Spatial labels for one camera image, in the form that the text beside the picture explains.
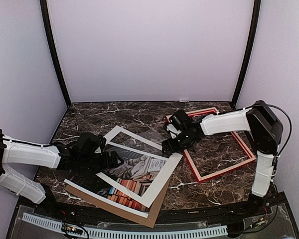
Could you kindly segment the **clear acrylic sheet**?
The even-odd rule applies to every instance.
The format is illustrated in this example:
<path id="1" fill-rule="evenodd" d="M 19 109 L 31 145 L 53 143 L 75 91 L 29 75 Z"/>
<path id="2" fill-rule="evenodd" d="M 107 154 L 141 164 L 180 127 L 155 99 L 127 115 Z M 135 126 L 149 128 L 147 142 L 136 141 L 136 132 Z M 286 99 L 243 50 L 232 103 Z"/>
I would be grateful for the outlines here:
<path id="1" fill-rule="evenodd" d="M 158 132 L 149 129 L 139 134 L 121 131 L 115 137 L 113 137 L 110 142 L 139 151 L 162 156 L 161 148 L 156 148 L 154 144 L 161 146 L 163 140 L 164 138 Z"/>

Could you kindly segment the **cat and books photo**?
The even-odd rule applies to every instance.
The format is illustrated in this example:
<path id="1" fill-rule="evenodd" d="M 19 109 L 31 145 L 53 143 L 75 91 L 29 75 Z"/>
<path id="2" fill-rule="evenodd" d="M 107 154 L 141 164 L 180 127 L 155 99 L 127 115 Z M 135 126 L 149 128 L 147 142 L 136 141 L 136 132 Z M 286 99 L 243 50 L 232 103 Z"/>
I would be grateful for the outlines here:
<path id="1" fill-rule="evenodd" d="M 103 174 L 115 183 L 123 186 L 124 189 L 140 197 L 148 190 L 167 162 L 161 156 L 154 157 L 151 153 L 142 154 L 112 145 L 106 146 L 105 151 L 116 151 L 124 161 L 124 164 L 117 168 L 105 170 Z M 146 214 L 150 211 L 150 208 L 127 193 L 110 185 L 97 175 L 93 175 L 90 178 L 75 176 L 69 181 L 123 206 L 145 212 Z"/>

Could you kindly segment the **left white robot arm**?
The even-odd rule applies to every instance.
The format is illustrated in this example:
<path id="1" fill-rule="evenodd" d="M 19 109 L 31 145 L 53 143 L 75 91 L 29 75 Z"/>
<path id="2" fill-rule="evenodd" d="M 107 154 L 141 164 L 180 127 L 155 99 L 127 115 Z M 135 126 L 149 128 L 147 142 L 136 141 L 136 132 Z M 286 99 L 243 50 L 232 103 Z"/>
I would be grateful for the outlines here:
<path id="1" fill-rule="evenodd" d="M 60 205 L 55 202 L 49 187 L 28 179 L 11 168 L 10 164 L 96 174 L 123 164 L 115 151 L 104 151 L 106 142 L 102 135 L 84 132 L 69 144 L 37 144 L 9 137 L 0 129 L 0 186 L 40 205 L 48 216 L 56 217 L 60 213 Z"/>

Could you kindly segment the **white mat board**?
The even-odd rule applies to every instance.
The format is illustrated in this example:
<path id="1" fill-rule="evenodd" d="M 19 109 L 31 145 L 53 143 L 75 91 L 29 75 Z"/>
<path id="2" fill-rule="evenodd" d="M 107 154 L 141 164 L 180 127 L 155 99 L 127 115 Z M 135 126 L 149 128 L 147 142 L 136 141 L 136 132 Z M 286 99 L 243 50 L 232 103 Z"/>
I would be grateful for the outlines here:
<path id="1" fill-rule="evenodd" d="M 97 176 L 123 195 L 149 208 L 166 185 L 182 155 L 162 154 L 162 136 L 149 129 L 139 135 L 115 126 L 106 135 L 105 151 L 116 152 L 122 165 Z"/>

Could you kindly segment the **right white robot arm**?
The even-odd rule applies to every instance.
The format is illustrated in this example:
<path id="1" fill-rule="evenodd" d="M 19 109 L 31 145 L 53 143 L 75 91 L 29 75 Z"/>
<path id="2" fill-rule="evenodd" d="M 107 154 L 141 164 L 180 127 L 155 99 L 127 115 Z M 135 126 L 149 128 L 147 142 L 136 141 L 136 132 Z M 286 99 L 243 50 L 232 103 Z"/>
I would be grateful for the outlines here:
<path id="1" fill-rule="evenodd" d="M 256 174 L 251 189 L 256 197 L 245 204 L 244 211 L 249 216 L 255 216 L 263 209 L 261 198 L 267 194 L 274 177 L 283 133 L 282 122 L 268 104 L 259 100 L 246 108 L 196 119 L 184 110 L 178 110 L 164 128 L 171 134 L 169 139 L 162 142 L 161 151 L 167 156 L 192 147 L 206 136 L 232 131 L 249 132 L 257 155 Z"/>

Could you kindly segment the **brown backing board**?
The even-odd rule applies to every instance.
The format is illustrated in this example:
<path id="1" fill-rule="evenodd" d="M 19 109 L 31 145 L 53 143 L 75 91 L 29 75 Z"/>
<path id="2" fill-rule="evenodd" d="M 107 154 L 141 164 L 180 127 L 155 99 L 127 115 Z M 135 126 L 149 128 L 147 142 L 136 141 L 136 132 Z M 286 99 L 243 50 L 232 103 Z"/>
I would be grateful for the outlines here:
<path id="1" fill-rule="evenodd" d="M 67 183 L 65 190 L 76 197 L 79 197 L 80 199 L 83 199 L 84 201 L 116 216 L 149 228 L 153 228 L 165 198 L 169 180 L 166 182 L 165 186 L 162 188 L 161 192 L 152 203 L 148 214 L 101 197 L 91 191 L 88 191 L 87 189 L 82 188 L 81 186 L 78 186 L 77 184 L 74 184 L 69 180 L 65 180 L 65 183 Z"/>

